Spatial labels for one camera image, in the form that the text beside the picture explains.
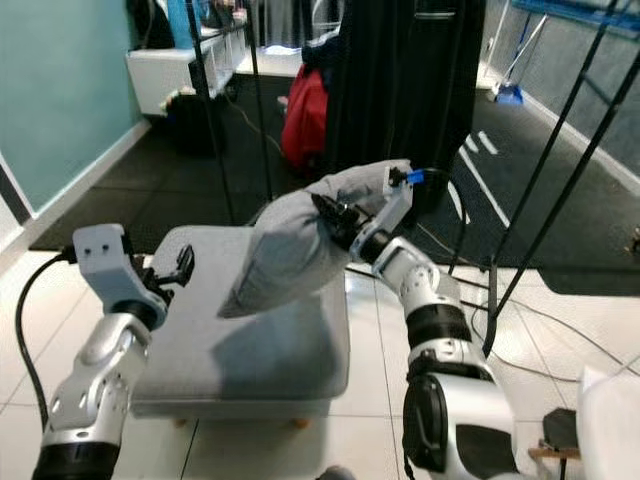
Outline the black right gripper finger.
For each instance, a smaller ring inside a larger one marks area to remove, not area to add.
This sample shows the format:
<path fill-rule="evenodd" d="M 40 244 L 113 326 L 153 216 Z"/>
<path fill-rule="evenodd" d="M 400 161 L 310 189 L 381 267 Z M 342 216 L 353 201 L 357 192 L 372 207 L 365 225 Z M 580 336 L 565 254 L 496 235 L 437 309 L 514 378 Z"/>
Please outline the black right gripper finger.
<path fill-rule="evenodd" d="M 332 229 L 349 229 L 353 225 L 353 207 L 334 198 L 311 193 L 317 215 Z"/>

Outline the grey pillow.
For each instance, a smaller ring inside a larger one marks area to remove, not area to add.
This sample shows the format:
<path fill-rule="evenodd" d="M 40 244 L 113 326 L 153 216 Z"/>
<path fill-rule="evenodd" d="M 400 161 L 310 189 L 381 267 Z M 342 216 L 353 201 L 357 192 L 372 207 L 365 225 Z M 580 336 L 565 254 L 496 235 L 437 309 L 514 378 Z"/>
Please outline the grey pillow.
<path fill-rule="evenodd" d="M 233 319 L 287 305 L 342 273 L 353 260 L 352 243 L 335 242 L 337 234 L 323 220 L 314 196 L 355 205 L 374 216 L 389 202 L 392 169 L 410 172 L 410 160 L 384 160 L 324 175 L 264 207 L 253 224 L 246 260 L 219 315 Z"/>

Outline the grey upholstered chair seat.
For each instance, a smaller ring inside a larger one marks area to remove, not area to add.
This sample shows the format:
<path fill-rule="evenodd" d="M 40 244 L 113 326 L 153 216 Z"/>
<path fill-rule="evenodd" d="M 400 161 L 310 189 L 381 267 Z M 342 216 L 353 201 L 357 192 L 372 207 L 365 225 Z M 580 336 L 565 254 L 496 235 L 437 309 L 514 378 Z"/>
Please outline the grey upholstered chair seat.
<path fill-rule="evenodd" d="M 250 252 L 247 227 L 179 227 L 154 255 L 173 268 L 184 247 L 195 273 L 152 333 L 131 394 L 140 419 L 306 420 L 328 415 L 349 385 L 346 276 L 301 300 L 238 319 L 218 315 Z"/>

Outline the red bag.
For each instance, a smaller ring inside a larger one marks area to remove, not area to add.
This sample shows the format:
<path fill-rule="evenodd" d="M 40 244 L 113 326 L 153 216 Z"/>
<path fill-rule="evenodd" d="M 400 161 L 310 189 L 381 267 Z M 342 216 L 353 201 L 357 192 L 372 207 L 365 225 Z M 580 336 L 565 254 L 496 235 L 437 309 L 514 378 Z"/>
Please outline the red bag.
<path fill-rule="evenodd" d="M 302 65 L 285 105 L 282 152 L 292 172 L 316 177 L 325 154 L 329 95 L 320 69 Z"/>

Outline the black bag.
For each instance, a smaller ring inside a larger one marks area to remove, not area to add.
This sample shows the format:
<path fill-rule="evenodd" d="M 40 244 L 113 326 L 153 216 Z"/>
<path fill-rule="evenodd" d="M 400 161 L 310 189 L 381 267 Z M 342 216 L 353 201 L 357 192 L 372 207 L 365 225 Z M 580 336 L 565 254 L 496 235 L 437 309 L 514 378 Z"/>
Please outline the black bag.
<path fill-rule="evenodd" d="M 180 154 L 218 156 L 227 146 L 215 106 L 195 90 L 175 90 L 163 102 L 165 127 Z"/>

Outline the black hanging garment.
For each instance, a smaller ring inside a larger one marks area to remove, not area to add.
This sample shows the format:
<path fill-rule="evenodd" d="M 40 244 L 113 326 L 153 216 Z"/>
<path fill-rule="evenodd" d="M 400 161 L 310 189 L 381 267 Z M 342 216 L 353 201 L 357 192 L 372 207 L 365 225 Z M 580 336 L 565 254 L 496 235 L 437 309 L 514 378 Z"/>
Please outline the black hanging garment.
<path fill-rule="evenodd" d="M 486 0 L 346 0 L 328 173 L 388 159 L 451 173 L 474 120 Z"/>

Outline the black clothes rack stand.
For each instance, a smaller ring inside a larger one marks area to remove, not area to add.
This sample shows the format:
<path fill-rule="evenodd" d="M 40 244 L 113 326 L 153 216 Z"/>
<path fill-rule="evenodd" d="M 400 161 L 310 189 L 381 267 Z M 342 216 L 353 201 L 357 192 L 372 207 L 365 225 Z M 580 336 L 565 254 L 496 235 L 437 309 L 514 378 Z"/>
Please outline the black clothes rack stand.
<path fill-rule="evenodd" d="M 230 193 L 232 193 L 232 188 L 229 187 L 230 174 L 227 172 L 227 164 L 228 161 L 224 159 L 221 154 L 221 147 L 223 147 L 223 142 L 221 142 L 221 137 L 219 136 L 218 129 L 215 128 L 215 116 L 216 113 L 214 111 L 215 99 L 214 91 L 210 87 L 209 82 L 209 67 L 207 67 L 206 60 L 210 58 L 212 54 L 212 49 L 206 49 L 205 44 L 207 42 L 214 41 L 215 38 L 221 38 L 221 45 L 227 46 L 232 45 L 232 41 L 223 40 L 223 37 L 227 37 L 233 35 L 234 32 L 242 31 L 242 29 L 247 29 L 247 38 L 246 42 L 250 40 L 253 33 L 253 18 L 251 14 L 248 14 L 246 19 L 239 20 L 238 23 L 230 23 L 229 27 L 224 27 L 218 29 L 212 35 L 205 35 L 204 27 L 200 22 L 200 13 L 210 13 L 212 10 L 212 0 L 183 0 L 184 9 L 186 9 L 186 17 L 187 17 L 187 27 L 189 31 L 189 38 L 191 38 L 192 42 L 192 51 L 193 55 L 195 55 L 195 63 L 196 69 L 191 72 L 192 86 L 196 88 L 198 91 L 198 96 L 200 96 L 201 108 L 204 110 L 204 119 L 206 120 L 206 128 L 207 132 L 209 132 L 210 141 L 212 148 L 214 148 L 214 157 L 219 161 L 220 166 L 220 175 L 221 175 L 221 187 L 223 187 L 224 193 L 224 202 L 227 205 L 227 211 L 230 220 L 236 220 L 236 206 L 234 206 L 234 202 L 232 198 L 230 198 Z M 248 119 L 248 116 L 244 111 L 239 111 L 242 113 L 244 124 L 247 125 L 251 131 L 256 132 L 257 136 L 259 136 L 260 143 L 260 157 L 262 164 L 262 183 L 264 183 L 265 188 L 265 200 L 262 202 L 262 206 L 259 211 L 256 211 L 255 214 L 248 218 L 246 224 L 253 223 L 259 219 L 261 211 L 265 209 L 266 205 L 270 204 L 271 201 L 274 200 L 274 189 L 273 189 L 273 177 L 271 177 L 271 168 L 270 168 L 270 157 L 268 142 L 270 137 L 264 129 Z"/>

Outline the white low shelf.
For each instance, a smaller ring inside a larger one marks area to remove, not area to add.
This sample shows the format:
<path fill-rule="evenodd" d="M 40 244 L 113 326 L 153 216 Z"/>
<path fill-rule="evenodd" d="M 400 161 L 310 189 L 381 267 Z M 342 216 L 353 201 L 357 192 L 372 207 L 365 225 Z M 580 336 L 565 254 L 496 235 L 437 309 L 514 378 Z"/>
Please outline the white low shelf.
<path fill-rule="evenodd" d="M 218 96 L 239 63 L 247 55 L 243 31 L 202 41 L 207 84 L 211 96 Z M 192 87 L 191 69 L 196 67 L 192 49 L 134 50 L 125 55 L 134 96 L 142 114 L 160 116 L 173 92 Z"/>

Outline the blue broom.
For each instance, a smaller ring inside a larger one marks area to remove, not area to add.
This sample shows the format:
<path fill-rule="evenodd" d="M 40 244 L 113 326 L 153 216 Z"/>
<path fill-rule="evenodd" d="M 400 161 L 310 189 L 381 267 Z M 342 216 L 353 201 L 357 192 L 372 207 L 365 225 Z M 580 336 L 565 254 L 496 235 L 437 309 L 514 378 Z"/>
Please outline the blue broom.
<path fill-rule="evenodd" d="M 526 15 L 524 28 L 522 28 L 521 35 L 518 36 L 518 41 L 515 47 L 515 54 L 512 56 L 511 63 L 509 63 L 506 73 L 503 74 L 502 79 L 499 82 L 494 83 L 492 90 L 492 100 L 498 102 L 498 104 L 507 105 L 520 105 L 524 102 L 524 93 L 518 83 L 513 78 L 515 69 L 520 63 L 522 55 L 525 54 L 527 47 L 534 44 L 536 38 L 540 35 L 541 29 L 547 23 L 548 15 L 543 14 L 531 29 L 529 28 L 532 20 L 532 14 Z"/>

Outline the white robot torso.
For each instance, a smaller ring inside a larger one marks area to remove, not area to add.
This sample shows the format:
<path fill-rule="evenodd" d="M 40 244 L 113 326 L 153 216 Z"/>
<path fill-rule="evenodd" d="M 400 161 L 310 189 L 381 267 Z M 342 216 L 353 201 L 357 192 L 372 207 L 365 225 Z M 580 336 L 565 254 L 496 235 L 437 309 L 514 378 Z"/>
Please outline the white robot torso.
<path fill-rule="evenodd" d="M 584 367 L 576 431 L 586 480 L 640 480 L 640 376 Z"/>

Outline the black metal frame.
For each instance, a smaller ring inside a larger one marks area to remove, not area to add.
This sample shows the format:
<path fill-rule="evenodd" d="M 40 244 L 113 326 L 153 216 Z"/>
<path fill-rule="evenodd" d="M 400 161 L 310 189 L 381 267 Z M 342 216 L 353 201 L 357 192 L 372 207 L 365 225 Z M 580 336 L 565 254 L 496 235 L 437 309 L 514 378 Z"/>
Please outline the black metal frame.
<path fill-rule="evenodd" d="M 486 64 L 520 119 L 492 164 L 506 227 L 490 315 L 552 291 L 640 297 L 640 0 L 503 0 Z"/>

